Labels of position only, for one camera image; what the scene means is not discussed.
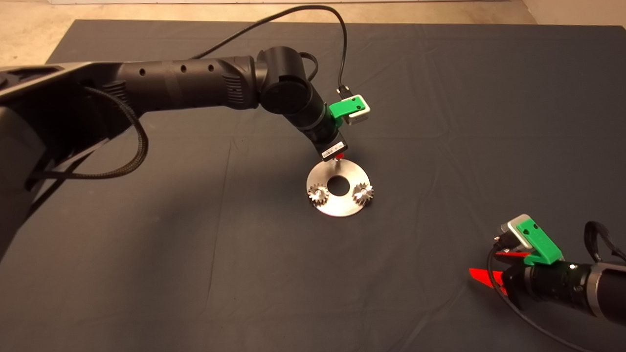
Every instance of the metal ring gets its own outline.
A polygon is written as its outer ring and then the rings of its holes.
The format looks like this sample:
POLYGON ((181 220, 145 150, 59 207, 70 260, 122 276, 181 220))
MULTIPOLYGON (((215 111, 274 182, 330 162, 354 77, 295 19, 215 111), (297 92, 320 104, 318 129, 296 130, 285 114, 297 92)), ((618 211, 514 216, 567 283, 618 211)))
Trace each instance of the metal ring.
POLYGON ((352 198, 354 188, 359 184, 369 185, 369 178, 363 169, 356 163, 346 159, 331 159, 320 162, 309 173, 307 190, 316 185, 328 187, 328 180, 335 176, 342 176, 350 183, 350 190, 344 195, 334 195, 329 192, 328 200, 322 205, 316 205, 317 210, 336 217, 356 214, 363 205, 357 204, 352 198))

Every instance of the black cable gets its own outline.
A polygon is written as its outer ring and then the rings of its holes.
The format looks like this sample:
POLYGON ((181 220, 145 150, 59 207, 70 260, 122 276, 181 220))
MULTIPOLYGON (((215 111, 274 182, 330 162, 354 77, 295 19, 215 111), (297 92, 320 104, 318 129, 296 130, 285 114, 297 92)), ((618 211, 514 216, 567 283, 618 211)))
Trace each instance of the black cable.
POLYGON ((307 80, 312 81, 313 78, 315 78, 316 74, 317 74, 317 70, 319 69, 319 63, 317 62, 317 58, 311 54, 311 53, 307 53, 306 51, 301 51, 300 52, 300 57, 303 59, 309 59, 311 61, 313 61, 313 65, 315 65, 315 68, 313 69, 313 72, 311 72, 311 74, 309 75, 309 77, 307 78, 307 80))
POLYGON ((137 153, 135 156, 124 166, 119 167, 113 171, 103 172, 103 173, 73 173, 71 171, 40 171, 33 172, 31 174, 32 179, 58 179, 58 180, 66 180, 66 179, 76 179, 76 180, 104 180, 104 179, 113 179, 115 177, 120 177, 124 175, 128 175, 129 173, 135 171, 141 163, 146 159, 148 155, 148 135, 146 131, 144 131, 139 119, 135 115, 133 109, 128 106, 125 102, 121 101, 119 98, 106 93, 104 91, 98 90, 96 88, 83 87, 88 92, 98 95, 102 98, 106 98, 111 100, 113 103, 116 103, 128 121, 135 127, 137 130, 137 137, 139 139, 137 153))
MULTIPOLYGON (((87 157, 89 157, 91 153, 85 155, 84 157, 79 158, 78 160, 71 163, 68 168, 65 169, 65 172, 72 172, 76 170, 76 168, 82 164, 87 157)), ((48 187, 34 202, 31 204, 30 209, 28 209, 28 214, 26 214, 26 220, 28 220, 38 209, 39 207, 50 198, 50 196, 63 185, 66 179, 57 179, 55 180, 50 187, 48 187)))
POLYGON ((567 340, 564 340, 556 335, 554 335, 553 333, 547 331, 546 329, 542 328, 541 326, 537 325, 534 321, 532 321, 529 317, 527 317, 524 313, 522 313, 508 298, 506 298, 505 294, 502 293, 501 290, 501 286, 496 282, 496 278, 493 276, 493 256, 496 254, 496 252, 498 251, 498 248, 496 246, 494 246, 493 248, 491 248, 491 250, 489 251, 489 256, 487 257, 487 275, 489 275, 489 280, 491 281, 491 284, 493 285, 493 289, 496 291, 496 293, 498 294, 498 297, 500 297, 500 299, 502 299, 502 301, 504 303, 506 303, 506 305, 511 308, 511 310, 513 312, 515 312, 515 314, 517 314, 518 317, 520 317, 522 320, 524 320, 525 322, 527 322, 530 326, 532 326, 533 328, 535 328, 537 331, 539 331, 540 333, 544 334, 545 336, 548 336, 549 338, 553 339, 554 341, 561 343, 564 346, 567 346, 575 351, 578 352, 592 352, 589 349, 586 348, 582 348, 576 344, 573 344, 567 340))
POLYGON ((587 248, 587 252, 589 252, 593 261, 596 263, 602 262, 602 258, 598 253, 598 235, 611 250, 611 255, 626 261, 626 254, 613 243, 607 227, 597 221, 588 221, 585 224, 585 248, 587 248))
POLYGON ((256 22, 254 22, 253 24, 251 24, 250 26, 247 26, 244 29, 241 29, 240 31, 237 31, 236 33, 232 34, 231 36, 229 36, 228 38, 222 40, 221 42, 217 43, 215 46, 213 46, 212 48, 205 50, 203 52, 201 52, 200 54, 194 55, 192 56, 190 59, 201 59, 203 57, 205 57, 206 55, 213 53, 215 50, 218 50, 219 48, 221 48, 222 46, 226 45, 227 43, 231 42, 233 39, 239 37, 240 35, 260 26, 261 24, 264 23, 268 23, 270 21, 273 21, 277 18, 281 18, 282 16, 285 16, 287 14, 290 13, 294 13, 297 11, 303 11, 303 10, 324 10, 324 11, 330 11, 332 12, 337 19, 339 20, 339 24, 341 25, 341 31, 343 32, 343 39, 344 39, 344 44, 342 47, 342 52, 341 52, 341 63, 339 65, 339 74, 337 76, 337 84, 338 84, 338 88, 340 90, 342 90, 343 87, 345 87, 343 85, 343 83, 341 83, 341 76, 344 73, 344 65, 346 63, 346 51, 347 51, 347 46, 348 46, 348 34, 347 34, 347 29, 346 29, 346 24, 344 23, 344 19, 341 17, 341 15, 337 12, 337 10, 335 10, 334 8, 330 7, 330 6, 326 6, 326 5, 301 5, 301 6, 296 6, 294 8, 290 8, 290 9, 286 9, 285 11, 281 11, 277 14, 273 14, 271 16, 268 16, 266 18, 262 18, 256 22))

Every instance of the white label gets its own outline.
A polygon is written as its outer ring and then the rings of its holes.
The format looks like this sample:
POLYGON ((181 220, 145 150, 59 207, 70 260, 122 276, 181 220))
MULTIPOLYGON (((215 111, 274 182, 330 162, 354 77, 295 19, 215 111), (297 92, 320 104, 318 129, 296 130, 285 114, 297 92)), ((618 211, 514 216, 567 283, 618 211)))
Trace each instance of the white label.
POLYGON ((340 150, 343 147, 344 147, 344 142, 339 142, 333 145, 332 147, 328 148, 324 153, 322 153, 322 158, 326 158, 329 155, 332 155, 334 152, 340 150))

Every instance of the screw hole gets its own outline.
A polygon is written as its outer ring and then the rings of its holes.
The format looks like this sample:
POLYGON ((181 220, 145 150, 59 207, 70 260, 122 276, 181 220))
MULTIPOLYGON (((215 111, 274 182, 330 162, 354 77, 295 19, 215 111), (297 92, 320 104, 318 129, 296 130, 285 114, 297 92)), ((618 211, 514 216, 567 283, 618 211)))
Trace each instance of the screw hole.
POLYGON ((350 182, 343 176, 333 176, 328 180, 328 191, 337 196, 342 196, 350 190, 350 182))

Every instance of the gear teeth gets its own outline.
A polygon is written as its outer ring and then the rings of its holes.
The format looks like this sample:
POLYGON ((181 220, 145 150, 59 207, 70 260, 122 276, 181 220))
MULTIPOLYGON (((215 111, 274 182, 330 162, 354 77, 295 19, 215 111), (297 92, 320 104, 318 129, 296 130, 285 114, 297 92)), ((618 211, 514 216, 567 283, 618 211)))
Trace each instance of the gear teeth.
POLYGON ((354 187, 352 199, 356 204, 366 205, 374 198, 374 187, 370 184, 361 183, 354 187))
POLYGON ((309 187, 307 193, 309 194, 310 202, 316 207, 324 205, 328 201, 329 191, 321 184, 315 184, 309 187))

